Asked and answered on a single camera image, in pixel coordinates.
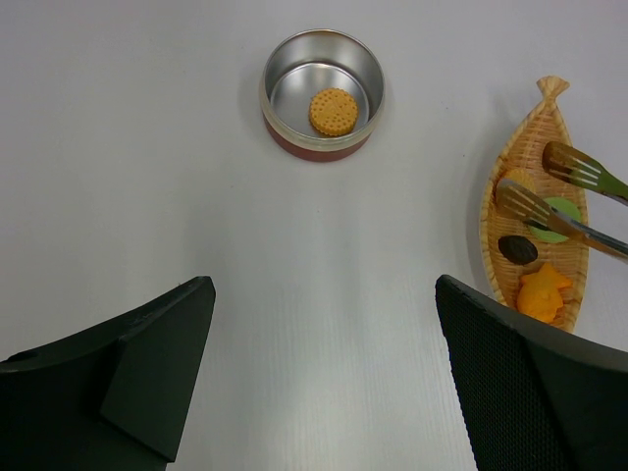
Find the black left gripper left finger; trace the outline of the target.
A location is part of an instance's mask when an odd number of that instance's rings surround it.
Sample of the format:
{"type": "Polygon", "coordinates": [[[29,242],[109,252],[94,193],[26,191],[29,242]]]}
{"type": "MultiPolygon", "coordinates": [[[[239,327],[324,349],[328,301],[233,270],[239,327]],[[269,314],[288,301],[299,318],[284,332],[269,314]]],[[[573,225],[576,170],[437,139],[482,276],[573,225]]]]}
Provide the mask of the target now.
{"type": "Polygon", "coordinates": [[[164,470],[180,448],[216,292],[196,277],[1,363],[4,470],[164,470]]]}

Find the dark chocolate leaf cookie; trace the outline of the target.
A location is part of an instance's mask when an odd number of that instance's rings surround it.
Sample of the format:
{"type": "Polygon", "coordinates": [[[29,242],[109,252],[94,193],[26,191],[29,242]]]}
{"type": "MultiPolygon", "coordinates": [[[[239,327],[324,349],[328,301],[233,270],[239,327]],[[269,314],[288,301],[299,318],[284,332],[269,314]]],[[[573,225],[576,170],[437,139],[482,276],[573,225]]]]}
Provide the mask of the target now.
{"type": "Polygon", "coordinates": [[[538,259],[536,245],[523,235],[505,235],[497,241],[501,255],[509,262],[525,266],[538,259]]]}

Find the large round dotted biscuit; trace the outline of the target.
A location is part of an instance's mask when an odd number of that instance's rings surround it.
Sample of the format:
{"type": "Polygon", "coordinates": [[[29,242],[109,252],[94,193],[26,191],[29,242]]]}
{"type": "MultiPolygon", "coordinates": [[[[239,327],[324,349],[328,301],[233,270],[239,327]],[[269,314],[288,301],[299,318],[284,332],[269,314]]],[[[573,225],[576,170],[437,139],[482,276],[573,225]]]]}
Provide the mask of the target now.
{"type": "Polygon", "coordinates": [[[359,116],[353,96],[340,88],[326,88],[312,97],[308,117],[313,128],[323,135],[337,137],[349,134],[359,116]]]}

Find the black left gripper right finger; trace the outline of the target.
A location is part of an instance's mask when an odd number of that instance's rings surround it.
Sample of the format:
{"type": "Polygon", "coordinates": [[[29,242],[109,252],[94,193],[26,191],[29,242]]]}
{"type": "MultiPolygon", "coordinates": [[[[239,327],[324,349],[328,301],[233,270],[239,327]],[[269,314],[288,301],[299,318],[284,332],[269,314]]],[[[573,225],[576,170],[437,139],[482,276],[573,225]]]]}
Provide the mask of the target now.
{"type": "Polygon", "coordinates": [[[626,352],[449,275],[437,279],[436,305],[478,469],[626,469],[626,352]]]}

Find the small round sandwich cookie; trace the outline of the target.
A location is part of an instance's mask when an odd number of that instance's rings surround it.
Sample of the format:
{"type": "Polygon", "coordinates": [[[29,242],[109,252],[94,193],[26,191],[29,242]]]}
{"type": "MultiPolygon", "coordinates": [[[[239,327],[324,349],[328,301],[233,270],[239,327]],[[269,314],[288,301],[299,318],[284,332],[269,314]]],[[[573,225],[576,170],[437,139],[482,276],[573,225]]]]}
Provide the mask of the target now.
{"type": "Polygon", "coordinates": [[[534,178],[526,169],[517,168],[502,172],[494,179],[493,203],[495,206],[497,206],[497,185],[501,180],[512,180],[532,193],[537,191],[534,178]]]}

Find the green round cookie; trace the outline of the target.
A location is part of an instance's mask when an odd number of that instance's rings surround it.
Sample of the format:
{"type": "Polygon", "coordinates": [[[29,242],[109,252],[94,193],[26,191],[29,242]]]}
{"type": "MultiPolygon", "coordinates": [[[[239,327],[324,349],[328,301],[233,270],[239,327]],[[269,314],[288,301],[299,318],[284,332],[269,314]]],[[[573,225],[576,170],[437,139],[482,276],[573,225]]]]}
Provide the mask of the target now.
{"type": "MultiPolygon", "coordinates": [[[[544,201],[548,205],[569,216],[571,219],[577,222],[582,221],[582,214],[579,208],[572,201],[559,196],[546,197],[544,201]]],[[[543,230],[532,226],[529,226],[529,231],[535,238],[551,244],[558,244],[568,240],[568,237],[565,235],[560,235],[549,230],[543,230]]]]}

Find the stainless steel tongs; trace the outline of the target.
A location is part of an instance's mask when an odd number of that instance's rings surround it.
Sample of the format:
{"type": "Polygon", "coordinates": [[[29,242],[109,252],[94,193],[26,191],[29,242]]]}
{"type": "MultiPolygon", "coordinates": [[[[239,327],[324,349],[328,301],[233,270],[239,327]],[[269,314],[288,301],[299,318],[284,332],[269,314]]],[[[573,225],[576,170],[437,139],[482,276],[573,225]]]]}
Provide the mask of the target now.
{"type": "MultiPolygon", "coordinates": [[[[547,143],[542,165],[545,172],[556,179],[623,205],[627,203],[627,184],[574,147],[557,141],[547,143]]],[[[496,201],[498,209],[512,219],[566,236],[622,262],[627,261],[625,242],[576,221],[513,180],[503,179],[497,183],[496,201]]]]}

